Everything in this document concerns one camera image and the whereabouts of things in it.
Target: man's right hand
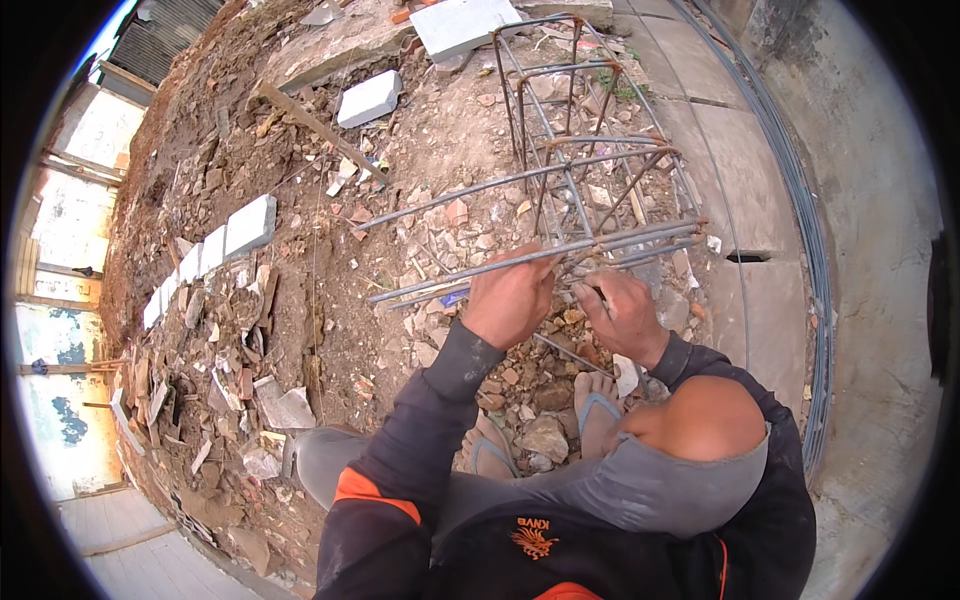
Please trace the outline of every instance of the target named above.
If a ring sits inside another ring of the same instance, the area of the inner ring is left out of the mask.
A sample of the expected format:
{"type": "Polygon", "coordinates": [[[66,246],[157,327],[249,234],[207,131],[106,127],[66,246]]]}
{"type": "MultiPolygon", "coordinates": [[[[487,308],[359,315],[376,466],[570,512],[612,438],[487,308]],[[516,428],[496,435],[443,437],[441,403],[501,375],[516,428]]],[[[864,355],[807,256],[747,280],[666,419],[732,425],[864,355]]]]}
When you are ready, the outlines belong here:
{"type": "Polygon", "coordinates": [[[618,271],[594,271],[573,293],[593,325],[593,334],[611,352],[652,370],[663,356],[670,332],[657,321],[650,286],[618,271]],[[597,294],[599,288],[606,305],[597,294]]]}

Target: corrugated metal roof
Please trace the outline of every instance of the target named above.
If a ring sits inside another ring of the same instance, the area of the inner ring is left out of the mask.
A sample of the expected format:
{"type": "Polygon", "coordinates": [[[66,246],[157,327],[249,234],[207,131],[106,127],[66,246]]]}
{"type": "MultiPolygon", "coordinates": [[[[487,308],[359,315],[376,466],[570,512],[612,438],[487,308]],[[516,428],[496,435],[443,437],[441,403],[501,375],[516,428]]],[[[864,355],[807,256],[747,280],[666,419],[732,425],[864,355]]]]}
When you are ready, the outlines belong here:
{"type": "Polygon", "coordinates": [[[170,71],[174,57],[204,32],[221,0],[145,0],[117,30],[109,61],[153,85],[170,71]]]}

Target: orange logo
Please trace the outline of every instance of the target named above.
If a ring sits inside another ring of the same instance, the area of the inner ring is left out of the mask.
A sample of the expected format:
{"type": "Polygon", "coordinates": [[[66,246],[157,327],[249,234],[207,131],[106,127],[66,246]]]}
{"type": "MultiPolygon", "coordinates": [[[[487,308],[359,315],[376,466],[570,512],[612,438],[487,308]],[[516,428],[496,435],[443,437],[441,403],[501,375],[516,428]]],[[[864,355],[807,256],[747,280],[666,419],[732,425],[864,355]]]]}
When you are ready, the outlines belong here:
{"type": "Polygon", "coordinates": [[[550,546],[559,538],[547,540],[543,537],[543,530],[550,529],[550,521],[542,518],[524,518],[519,516],[516,523],[519,529],[510,534],[510,539],[523,549],[524,554],[538,560],[550,554],[550,546]]]}

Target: orange stripe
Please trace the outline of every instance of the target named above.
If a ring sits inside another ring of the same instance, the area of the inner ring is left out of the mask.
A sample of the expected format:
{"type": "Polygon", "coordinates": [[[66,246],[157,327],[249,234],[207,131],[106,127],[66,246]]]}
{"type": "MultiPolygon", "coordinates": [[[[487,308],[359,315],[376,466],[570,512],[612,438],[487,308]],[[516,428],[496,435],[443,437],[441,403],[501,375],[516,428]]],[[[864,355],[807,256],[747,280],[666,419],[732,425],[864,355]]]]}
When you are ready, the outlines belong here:
{"type": "Polygon", "coordinates": [[[370,479],[364,477],[350,467],[340,473],[340,480],[337,482],[337,494],[333,496],[333,502],[353,498],[355,500],[375,500],[396,506],[406,513],[420,525],[420,511],[413,502],[409,500],[397,500],[396,498],[385,498],[380,495],[380,490],[370,479]]]}
{"type": "Polygon", "coordinates": [[[720,546],[723,547],[723,569],[720,571],[720,600],[723,600],[723,592],[727,588],[727,545],[716,534],[713,534],[713,536],[717,538],[720,546]]]}
{"type": "Polygon", "coordinates": [[[572,581],[564,581],[561,584],[548,589],[534,600],[603,600],[587,588],[572,581]]]}

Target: foot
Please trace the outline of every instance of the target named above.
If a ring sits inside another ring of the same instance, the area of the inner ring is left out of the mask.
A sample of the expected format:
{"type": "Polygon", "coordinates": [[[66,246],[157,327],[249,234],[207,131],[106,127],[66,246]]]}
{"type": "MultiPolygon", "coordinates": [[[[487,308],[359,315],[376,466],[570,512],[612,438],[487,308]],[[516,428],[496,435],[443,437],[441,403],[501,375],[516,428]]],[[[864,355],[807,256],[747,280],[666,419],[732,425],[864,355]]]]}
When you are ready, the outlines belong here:
{"type": "Polygon", "coordinates": [[[479,445],[480,439],[486,438],[493,445],[500,448],[503,455],[510,458],[510,448],[507,447],[507,441],[503,437],[503,432],[497,428],[496,424],[486,417],[483,413],[477,416],[477,424],[467,432],[464,438],[464,456],[467,457],[467,464],[472,469],[477,466],[477,474],[492,479],[514,479],[514,474],[510,466],[490,451],[489,448],[479,445]],[[478,452],[476,462],[473,460],[473,452],[478,452]]]}
{"type": "MultiPolygon", "coordinates": [[[[596,392],[607,399],[613,408],[623,415],[623,402],[617,400],[616,383],[599,372],[580,372],[573,381],[573,408],[580,417],[587,396],[596,392]]],[[[594,402],[580,432],[580,455],[582,458],[606,456],[605,445],[619,421],[610,411],[594,402]]]]}

